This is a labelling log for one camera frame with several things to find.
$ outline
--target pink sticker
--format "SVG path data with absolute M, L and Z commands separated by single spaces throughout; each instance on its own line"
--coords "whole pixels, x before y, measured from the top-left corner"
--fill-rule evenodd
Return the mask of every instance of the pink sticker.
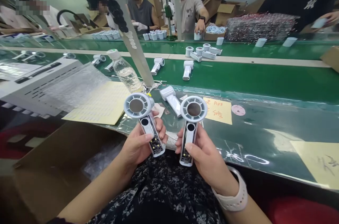
M 243 116 L 246 114 L 245 109 L 242 106 L 239 105 L 233 105 L 232 106 L 232 112 L 236 115 Z

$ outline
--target white smartwatch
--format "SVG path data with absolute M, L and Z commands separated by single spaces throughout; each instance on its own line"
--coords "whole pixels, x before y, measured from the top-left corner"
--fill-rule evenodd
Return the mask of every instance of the white smartwatch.
M 246 189 L 246 183 L 238 170 L 236 170 L 233 167 L 227 166 L 229 171 L 236 174 L 239 180 L 239 192 L 235 197 L 232 196 L 222 196 L 215 192 L 215 190 L 212 188 L 212 191 L 214 195 L 216 196 L 217 200 L 219 201 L 221 207 L 225 209 L 226 211 L 231 212 L 238 212 L 245 209 L 247 205 L 247 189 Z

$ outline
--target red stool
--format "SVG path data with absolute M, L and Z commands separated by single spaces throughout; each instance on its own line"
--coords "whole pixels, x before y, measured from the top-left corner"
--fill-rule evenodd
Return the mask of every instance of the red stool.
M 339 212 L 326 205 L 289 196 L 270 202 L 268 218 L 273 224 L 337 224 Z

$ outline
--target woman's left hand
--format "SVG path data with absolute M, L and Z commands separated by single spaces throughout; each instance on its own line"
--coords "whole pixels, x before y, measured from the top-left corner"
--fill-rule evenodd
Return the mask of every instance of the woman's left hand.
M 152 111 L 153 115 L 159 114 L 157 111 Z M 161 118 L 154 118 L 156 123 L 156 130 L 163 143 L 167 143 L 168 135 L 166 134 L 166 127 Z M 142 163 L 150 154 L 149 142 L 152 139 L 151 134 L 144 134 L 140 123 L 138 123 L 132 130 L 126 142 L 119 153 L 125 165 L 137 166 Z

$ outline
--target black t-shirt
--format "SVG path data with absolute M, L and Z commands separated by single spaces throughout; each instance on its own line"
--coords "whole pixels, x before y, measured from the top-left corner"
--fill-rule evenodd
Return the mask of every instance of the black t-shirt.
M 334 0 L 265 0 L 259 13 L 283 13 L 300 16 L 295 31 L 300 32 L 308 24 L 333 10 Z

